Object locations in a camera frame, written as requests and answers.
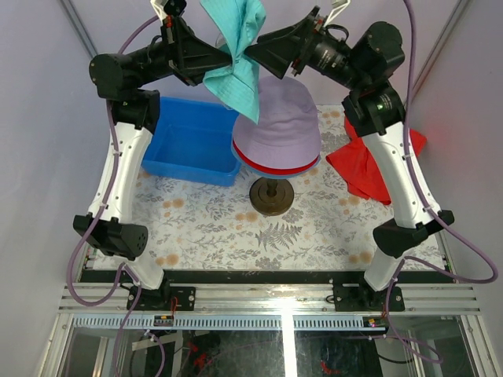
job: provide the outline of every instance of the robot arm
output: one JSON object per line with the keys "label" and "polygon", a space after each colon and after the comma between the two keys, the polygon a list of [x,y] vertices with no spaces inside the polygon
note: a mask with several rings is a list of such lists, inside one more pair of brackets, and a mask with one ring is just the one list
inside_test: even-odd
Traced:
{"label": "robot arm", "polygon": [[[166,2],[162,40],[127,55],[102,54],[90,63],[90,76],[99,97],[112,102],[119,134],[120,165],[113,194],[89,242],[104,254],[121,258],[136,272],[142,286],[157,289],[163,270],[143,255],[147,229],[130,224],[134,179],[159,118],[159,93],[140,90],[148,82],[176,75],[186,85],[202,83],[204,74],[232,63],[226,53],[199,40],[181,18],[184,0]],[[447,224],[452,212],[441,210],[431,195],[415,156],[405,156],[403,120],[405,110],[388,79],[403,63],[402,37],[396,27],[376,22],[353,48],[334,38],[330,29],[347,32],[314,9],[299,23],[262,35],[245,53],[282,79],[290,66],[302,73],[306,66],[350,90],[343,101],[346,116],[375,158],[391,196],[395,217],[374,229],[377,251],[365,279],[375,291],[384,289],[396,267],[412,247],[419,245],[441,226],[422,208],[407,170],[411,158],[421,188]],[[74,228],[83,234],[101,205],[100,194],[110,176],[114,148],[108,151],[100,188],[87,216],[75,216]]]}

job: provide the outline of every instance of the red cloth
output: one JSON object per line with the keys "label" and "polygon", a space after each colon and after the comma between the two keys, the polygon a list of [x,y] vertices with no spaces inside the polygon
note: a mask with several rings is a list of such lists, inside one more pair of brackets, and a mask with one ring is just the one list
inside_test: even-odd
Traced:
{"label": "red cloth", "polygon": [[[376,161],[347,119],[344,127],[352,142],[328,155],[327,161],[344,178],[350,194],[364,199],[372,198],[385,205],[391,204],[390,194],[387,192]],[[426,137],[411,130],[410,139],[418,156],[426,144]]]}

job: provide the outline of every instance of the glass panel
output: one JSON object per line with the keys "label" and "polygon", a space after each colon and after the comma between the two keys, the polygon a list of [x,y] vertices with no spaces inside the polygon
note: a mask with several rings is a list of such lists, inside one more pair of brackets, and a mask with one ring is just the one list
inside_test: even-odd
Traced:
{"label": "glass panel", "polygon": [[[403,337],[426,342],[443,357],[432,364],[415,357],[388,332],[387,339],[352,339],[351,331],[297,331],[296,355],[299,377],[328,375],[361,377],[472,377],[475,376],[456,317],[395,317]],[[420,354],[436,358],[426,346],[412,343]]]}
{"label": "glass panel", "polygon": [[[354,339],[354,331],[293,331],[283,317],[283,331],[153,330],[163,341],[170,377],[472,377],[472,363],[456,317],[395,317],[405,337],[418,339],[442,355],[441,365],[414,357],[395,339]],[[115,377],[112,349],[116,330],[77,328],[60,376]],[[145,341],[144,331],[125,331],[119,345],[119,370],[125,377],[156,375],[160,348]],[[427,347],[411,345],[435,358]]]}
{"label": "glass panel", "polygon": [[[166,353],[161,376],[285,376],[281,331],[152,332],[163,341]],[[115,377],[112,351],[116,333],[116,330],[76,329],[60,375]],[[147,339],[144,333],[136,330],[124,332],[119,347],[121,377],[150,377],[159,370],[160,348],[156,343],[143,342]],[[106,346],[103,346],[103,338],[109,339]],[[141,348],[133,352],[133,344]],[[100,347],[105,350],[102,359]]]}

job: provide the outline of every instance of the patterned mat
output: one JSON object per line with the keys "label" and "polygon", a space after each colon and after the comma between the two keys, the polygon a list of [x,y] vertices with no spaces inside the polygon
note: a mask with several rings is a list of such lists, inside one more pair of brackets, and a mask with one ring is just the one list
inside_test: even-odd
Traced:
{"label": "patterned mat", "polygon": [[[242,167],[233,187],[149,176],[136,183],[134,222],[149,228],[146,251],[165,269],[365,269],[376,245],[372,230],[389,220],[391,207],[349,195],[327,154],[349,142],[341,106],[318,106],[321,162],[290,180],[296,198],[284,215],[257,213],[248,191],[257,176]],[[435,237],[414,255],[442,266]],[[117,263],[96,253],[93,269]],[[423,269],[408,262],[406,269]]]}

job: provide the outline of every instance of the black mounting bracket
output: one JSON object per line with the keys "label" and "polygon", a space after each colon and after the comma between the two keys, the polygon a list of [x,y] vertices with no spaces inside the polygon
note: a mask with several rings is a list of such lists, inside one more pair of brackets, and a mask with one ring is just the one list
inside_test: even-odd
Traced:
{"label": "black mounting bracket", "polygon": [[[129,309],[138,294],[138,287],[129,290],[127,308]],[[195,287],[171,287],[169,280],[164,277],[163,283],[156,290],[141,290],[141,296],[134,310],[155,310],[171,313],[176,304],[176,312],[192,312],[196,305]]]}
{"label": "black mounting bracket", "polygon": [[[368,284],[357,287],[334,286],[333,301],[337,312],[384,311],[386,290],[375,292]],[[402,290],[393,287],[390,297],[390,311],[404,312]]]}

